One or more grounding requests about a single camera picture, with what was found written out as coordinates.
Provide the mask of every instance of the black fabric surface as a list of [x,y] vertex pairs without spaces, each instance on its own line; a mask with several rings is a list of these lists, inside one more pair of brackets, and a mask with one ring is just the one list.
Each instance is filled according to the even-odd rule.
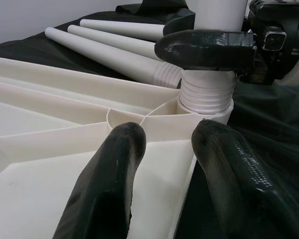
[[[175,14],[135,16],[126,12],[99,12],[80,19],[117,20],[164,24]],[[58,29],[66,31],[75,20]],[[24,40],[0,44],[0,57],[130,80],[45,37],[44,33]],[[238,83],[235,108],[228,124],[244,137],[281,175],[299,200],[299,86],[258,86]],[[223,239],[213,209],[204,173],[197,164],[179,222],[176,239]]]

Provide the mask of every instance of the white plastic tray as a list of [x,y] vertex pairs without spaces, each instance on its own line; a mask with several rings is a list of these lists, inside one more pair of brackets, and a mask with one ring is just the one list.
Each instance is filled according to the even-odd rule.
[[147,135],[128,238],[173,238],[203,118],[177,114],[178,93],[0,58],[0,239],[52,238],[78,175],[128,121]]

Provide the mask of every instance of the white cylindrical rod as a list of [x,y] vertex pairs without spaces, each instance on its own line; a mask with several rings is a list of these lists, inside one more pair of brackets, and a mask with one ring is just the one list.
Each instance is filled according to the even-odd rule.
[[[241,31],[247,0],[198,0],[194,29]],[[182,71],[179,108],[212,115],[225,111],[235,88],[234,72]]]
[[102,65],[138,82],[177,88],[181,69],[112,46],[48,27],[45,35]]
[[198,0],[195,29],[241,31],[247,0]]
[[68,32],[109,46],[114,46],[125,51],[133,52],[135,54],[145,56],[157,61],[162,61],[155,55],[155,43],[150,41],[139,40],[127,36],[116,35],[75,25],[70,25],[68,27]]
[[163,37],[164,28],[164,25],[160,24],[89,19],[81,20],[80,26],[150,41],[161,39]]

